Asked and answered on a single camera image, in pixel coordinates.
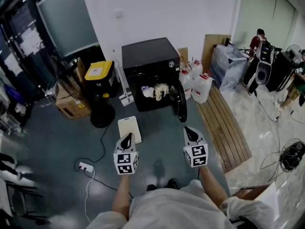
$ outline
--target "power strip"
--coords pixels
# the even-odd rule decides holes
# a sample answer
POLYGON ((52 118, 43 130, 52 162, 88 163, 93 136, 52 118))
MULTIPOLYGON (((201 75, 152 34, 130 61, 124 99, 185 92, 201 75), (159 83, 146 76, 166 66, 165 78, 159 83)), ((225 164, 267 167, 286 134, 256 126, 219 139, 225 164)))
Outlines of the power strip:
POLYGON ((94 167, 86 163, 80 162, 79 168, 88 172, 93 172, 94 167))

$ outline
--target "person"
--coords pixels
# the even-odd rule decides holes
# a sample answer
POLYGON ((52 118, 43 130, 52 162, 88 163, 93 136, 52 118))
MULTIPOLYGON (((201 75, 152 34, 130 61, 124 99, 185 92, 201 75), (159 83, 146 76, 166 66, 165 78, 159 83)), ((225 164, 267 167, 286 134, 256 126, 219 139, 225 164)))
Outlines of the person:
POLYGON ((15 169, 7 166, 6 164, 3 163, 3 161, 7 161, 11 164, 14 165, 14 167, 16 167, 17 161, 15 161, 11 156, 5 155, 5 154, 1 154, 0 153, 0 170, 6 170, 14 175, 17 176, 17 180, 20 180, 21 178, 21 173, 17 172, 15 169))
POLYGON ((302 50, 302 62, 299 64, 299 68, 303 69, 303 72, 296 73, 295 79, 287 88, 288 94, 284 102, 276 101, 274 106, 279 110, 283 111, 284 108, 289 105, 292 101, 298 98, 301 94, 305 93, 305 50, 302 50))
MULTIPOLYGON (((258 29, 256 36, 254 36, 252 38, 252 41, 250 43, 249 57, 250 58, 253 57, 253 60, 251 61, 250 66, 242 80, 242 83, 244 86, 247 86, 249 84, 249 81, 251 80, 252 76, 256 72, 256 68, 259 63, 259 59, 256 57, 256 55, 254 55, 254 53, 255 53, 255 49, 257 49, 259 47, 259 44, 261 43, 261 41, 266 41, 265 32, 262 29, 258 29)), ((258 87, 258 84, 257 84, 256 80, 254 79, 248 90, 249 95, 252 95, 254 90, 257 87, 258 87)))
POLYGON ((273 210, 260 201, 228 198, 207 166, 199 180, 177 189, 171 179, 166 188, 147 187, 129 207, 129 175, 121 176, 112 210, 99 214, 87 229, 235 229, 233 219, 247 229, 273 229, 273 210))

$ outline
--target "black shoe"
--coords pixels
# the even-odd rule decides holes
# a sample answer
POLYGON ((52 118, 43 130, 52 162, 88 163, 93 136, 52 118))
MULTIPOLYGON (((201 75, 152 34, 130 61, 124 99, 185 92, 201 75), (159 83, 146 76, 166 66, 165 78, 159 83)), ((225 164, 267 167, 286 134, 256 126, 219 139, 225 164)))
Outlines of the black shoe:
POLYGON ((172 189, 179 189, 178 188, 178 181, 175 178, 172 178, 168 181, 167 183, 167 188, 172 188, 172 189))
POLYGON ((156 187, 155 185, 150 184, 150 185, 147 186, 146 192, 154 191, 154 190, 156 190, 156 189, 157 189, 157 187, 156 187))

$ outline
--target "washing machine door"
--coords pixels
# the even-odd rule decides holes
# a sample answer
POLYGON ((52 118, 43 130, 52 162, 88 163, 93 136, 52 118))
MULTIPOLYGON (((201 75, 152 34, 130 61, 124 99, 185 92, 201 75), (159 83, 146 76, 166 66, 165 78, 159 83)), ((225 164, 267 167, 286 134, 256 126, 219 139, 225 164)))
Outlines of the washing machine door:
POLYGON ((170 99, 174 114, 181 122, 185 122, 187 119, 186 99, 182 84, 178 79, 173 80, 170 88, 170 99))

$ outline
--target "white cloth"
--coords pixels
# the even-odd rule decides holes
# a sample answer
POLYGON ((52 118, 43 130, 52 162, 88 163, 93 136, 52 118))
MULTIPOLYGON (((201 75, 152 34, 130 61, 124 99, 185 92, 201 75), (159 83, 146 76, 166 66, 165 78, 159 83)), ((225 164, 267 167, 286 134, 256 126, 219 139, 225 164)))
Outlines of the white cloth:
POLYGON ((145 97, 153 97, 154 88, 149 86, 143 86, 142 93, 145 97))
POLYGON ((164 93, 164 96, 169 93, 168 85, 167 84, 156 84, 154 86, 155 94, 156 94, 156 100, 160 101, 162 99, 162 93, 164 93))
POLYGON ((235 229, 228 218, 239 216, 258 229, 274 228, 272 209, 262 202, 233 197, 222 204, 222 210, 228 217, 206 195, 200 181, 193 180, 180 190, 162 188, 135 198, 128 222, 120 213, 104 212, 87 229, 235 229))

